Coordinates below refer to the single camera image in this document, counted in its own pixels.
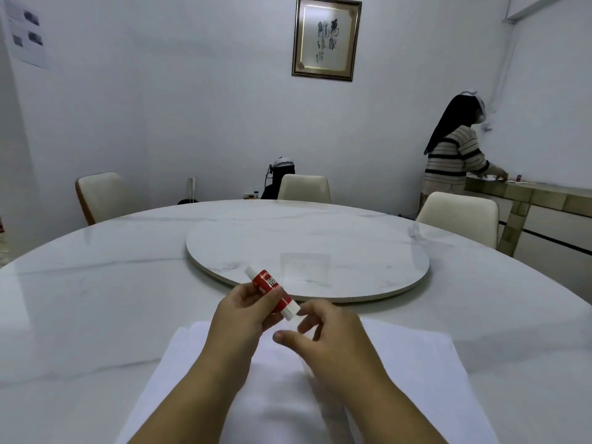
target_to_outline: poster on wall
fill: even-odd
[[[6,41],[17,59],[47,68],[45,33],[39,15],[18,0],[4,0]]]
[[[292,75],[353,80],[362,2],[297,0]]]

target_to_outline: striped shirt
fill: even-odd
[[[459,126],[442,139],[427,156],[421,193],[463,193],[467,172],[480,174],[490,164],[479,149],[477,133],[468,126]]]

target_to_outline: chair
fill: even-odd
[[[499,211],[497,204],[490,199],[434,192],[419,212],[417,222],[447,230],[493,249],[497,247]]]
[[[285,175],[277,198],[331,204],[329,182],[322,176]]]
[[[140,210],[138,202],[117,173],[84,176],[76,181],[75,186],[88,225]]]

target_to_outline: red glue stick label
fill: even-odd
[[[255,276],[253,283],[259,288],[259,291],[261,291],[262,294],[267,294],[276,286],[279,286],[277,281],[265,269]],[[292,298],[287,294],[284,295],[273,309],[273,313],[282,311],[290,302],[292,302]]]

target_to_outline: long black hair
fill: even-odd
[[[431,153],[449,133],[456,131],[458,126],[472,126],[482,112],[481,104],[476,96],[456,95],[448,104],[440,123],[436,126],[430,142],[423,154]]]

